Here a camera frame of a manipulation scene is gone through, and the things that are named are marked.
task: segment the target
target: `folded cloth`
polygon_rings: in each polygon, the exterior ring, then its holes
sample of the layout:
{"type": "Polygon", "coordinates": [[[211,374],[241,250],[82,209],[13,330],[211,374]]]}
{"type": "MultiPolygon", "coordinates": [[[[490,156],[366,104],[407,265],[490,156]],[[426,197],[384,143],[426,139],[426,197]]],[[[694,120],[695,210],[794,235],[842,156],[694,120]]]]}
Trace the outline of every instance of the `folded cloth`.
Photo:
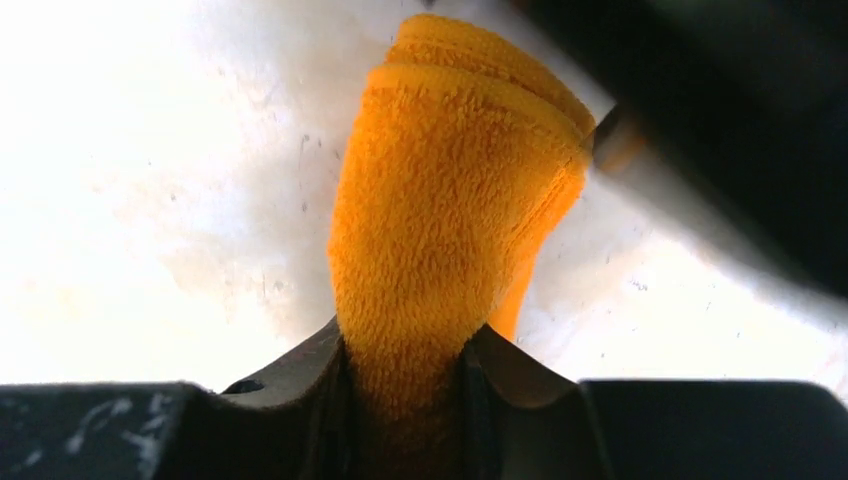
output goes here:
{"type": "Polygon", "coordinates": [[[328,246],[358,406],[359,478],[459,478],[456,360],[512,339],[542,242],[574,204],[594,128],[543,65],[433,15],[368,76],[328,246]]]}

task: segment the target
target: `white surface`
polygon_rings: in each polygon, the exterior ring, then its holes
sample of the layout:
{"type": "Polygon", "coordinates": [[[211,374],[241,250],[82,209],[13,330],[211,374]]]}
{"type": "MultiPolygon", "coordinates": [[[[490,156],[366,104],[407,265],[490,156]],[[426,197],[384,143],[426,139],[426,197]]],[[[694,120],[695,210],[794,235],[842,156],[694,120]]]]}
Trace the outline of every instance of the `white surface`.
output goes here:
{"type": "MultiPolygon", "coordinates": [[[[0,6],[0,382],[263,366],[333,314],[324,249],[366,72],[416,0],[0,6]]],[[[440,0],[610,100],[493,1],[440,0]]],[[[810,379],[848,399],[846,309],[592,179],[518,343],[572,378],[810,379]]]]}

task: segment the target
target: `black object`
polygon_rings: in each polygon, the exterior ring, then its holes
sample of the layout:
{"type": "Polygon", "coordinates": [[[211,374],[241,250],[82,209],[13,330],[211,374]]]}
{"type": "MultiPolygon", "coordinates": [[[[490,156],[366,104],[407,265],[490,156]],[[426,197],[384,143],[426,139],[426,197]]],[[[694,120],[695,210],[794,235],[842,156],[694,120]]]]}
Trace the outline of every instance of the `black object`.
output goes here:
{"type": "Polygon", "coordinates": [[[513,3],[775,263],[848,295],[848,4],[513,3]]]}
{"type": "MultiPolygon", "coordinates": [[[[215,395],[188,384],[0,388],[0,478],[345,479],[335,321],[215,395]]],[[[572,383],[484,327],[462,354],[469,479],[832,480],[848,412],[803,383],[572,383]]]]}

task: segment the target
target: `microfiber cloth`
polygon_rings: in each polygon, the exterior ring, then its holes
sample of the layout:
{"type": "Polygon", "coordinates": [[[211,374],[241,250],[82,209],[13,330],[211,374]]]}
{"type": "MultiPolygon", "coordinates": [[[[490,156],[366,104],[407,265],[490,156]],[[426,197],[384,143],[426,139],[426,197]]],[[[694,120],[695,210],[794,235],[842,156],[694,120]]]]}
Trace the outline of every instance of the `microfiber cloth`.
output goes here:
{"type": "Polygon", "coordinates": [[[575,203],[595,123],[542,64],[433,15],[370,72],[328,256],[357,397],[359,478],[458,478],[457,359],[512,339],[546,236],[575,203]]]}

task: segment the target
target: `orange cloth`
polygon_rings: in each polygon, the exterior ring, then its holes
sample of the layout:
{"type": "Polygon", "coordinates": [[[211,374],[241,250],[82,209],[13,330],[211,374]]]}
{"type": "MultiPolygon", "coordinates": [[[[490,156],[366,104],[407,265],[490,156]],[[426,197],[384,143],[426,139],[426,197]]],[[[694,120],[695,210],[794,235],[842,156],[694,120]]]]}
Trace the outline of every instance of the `orange cloth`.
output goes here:
{"type": "Polygon", "coordinates": [[[359,399],[360,478],[458,478],[456,359],[512,339],[534,259],[574,204],[594,120],[497,35],[419,15],[374,69],[328,247],[359,399]]]}

